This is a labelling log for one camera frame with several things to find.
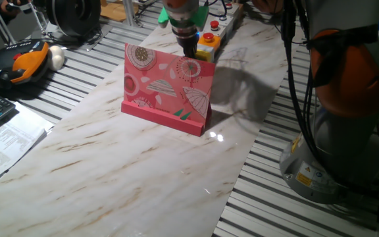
marble surface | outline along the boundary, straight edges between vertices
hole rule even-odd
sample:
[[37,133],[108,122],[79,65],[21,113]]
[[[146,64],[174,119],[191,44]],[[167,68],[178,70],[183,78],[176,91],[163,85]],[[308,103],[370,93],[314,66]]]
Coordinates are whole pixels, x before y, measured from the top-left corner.
[[[142,45],[181,50],[169,29]],[[202,137],[121,113],[119,65],[0,179],[0,236],[210,236],[285,61],[274,26],[244,19],[217,63]]]

orange device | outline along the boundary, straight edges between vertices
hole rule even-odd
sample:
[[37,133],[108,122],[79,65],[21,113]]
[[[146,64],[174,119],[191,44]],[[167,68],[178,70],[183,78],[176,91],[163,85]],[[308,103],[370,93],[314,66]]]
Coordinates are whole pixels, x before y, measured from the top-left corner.
[[210,32],[204,33],[203,36],[200,37],[198,43],[209,47],[213,47],[216,51],[220,47],[220,37],[215,36]]
[[0,50],[0,88],[39,80],[48,67],[47,43],[30,40]]

person's hand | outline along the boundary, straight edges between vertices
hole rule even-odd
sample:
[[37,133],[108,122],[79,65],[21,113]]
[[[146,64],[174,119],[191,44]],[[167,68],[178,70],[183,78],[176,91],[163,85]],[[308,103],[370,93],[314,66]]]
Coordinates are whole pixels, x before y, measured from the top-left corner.
[[[21,4],[20,0],[17,0],[17,5],[20,5],[20,4]],[[21,13],[20,9],[18,9],[18,8],[14,8],[12,11],[8,11],[7,10],[7,5],[8,5],[8,1],[7,0],[4,0],[1,3],[1,11],[4,14],[6,14],[8,16],[16,16],[16,15],[18,15],[18,14]]]
[[283,0],[252,0],[252,2],[263,13],[277,14],[283,9]]

red button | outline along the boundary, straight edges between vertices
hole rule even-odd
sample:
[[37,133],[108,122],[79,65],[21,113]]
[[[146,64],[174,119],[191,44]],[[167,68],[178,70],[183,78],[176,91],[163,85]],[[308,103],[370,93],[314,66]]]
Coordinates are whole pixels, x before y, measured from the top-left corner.
[[13,57],[13,59],[14,59],[14,60],[17,60],[21,55],[22,55],[21,53],[17,53],[17,54]]
[[213,39],[214,36],[215,36],[215,35],[213,35],[212,33],[206,33],[206,34],[203,34],[203,38],[204,38],[204,40],[206,40],[206,41],[208,41],[208,42],[210,42],[210,41]]
[[217,20],[212,20],[210,22],[211,28],[218,28],[218,21]]

paper document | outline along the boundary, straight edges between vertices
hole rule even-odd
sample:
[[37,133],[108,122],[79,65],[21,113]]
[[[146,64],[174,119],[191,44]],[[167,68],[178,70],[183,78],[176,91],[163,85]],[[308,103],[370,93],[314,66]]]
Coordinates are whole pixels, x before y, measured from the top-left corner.
[[11,168],[53,126],[20,104],[16,103],[16,110],[18,113],[8,122],[0,121],[0,174]]

